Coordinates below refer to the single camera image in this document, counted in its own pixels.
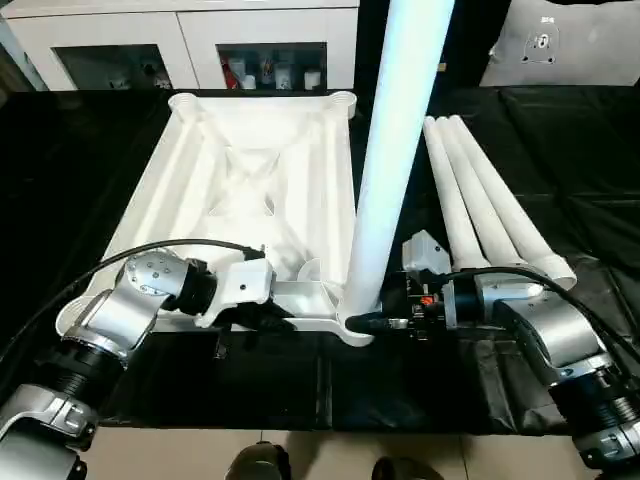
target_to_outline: black plastic sheet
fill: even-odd
[[[162,133],[167,99],[161,92],[29,94],[0,109],[3,251],[12,279],[2,343],[99,259]],[[552,248],[576,269],[574,293],[635,341],[640,92],[458,90],[436,96],[429,111],[463,116]],[[368,122],[362,114],[351,122],[356,188]],[[421,141],[390,270],[400,266],[401,243],[423,228],[446,245]],[[27,374],[37,348],[55,341],[53,318],[43,318],[0,365],[3,397]],[[9,377],[18,360],[20,371]],[[481,322],[436,344],[380,339],[360,349],[330,334],[154,334],[104,415],[110,425],[161,428],[566,431],[511,336]]]

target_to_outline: large white cylinder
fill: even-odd
[[[462,119],[455,115],[449,122],[518,253],[564,288],[573,287],[575,273],[551,250]]]
[[[391,0],[341,322],[377,307],[453,3]]]
[[[440,117],[436,121],[436,128],[487,259],[496,266],[524,264],[525,261],[518,256],[469,159],[458,143],[454,125],[447,118]]]
[[[431,170],[447,229],[453,270],[488,267],[489,262],[480,250],[476,233],[458,188],[458,182],[451,169],[447,152],[433,117],[427,117],[424,121],[424,138],[427,142]]]

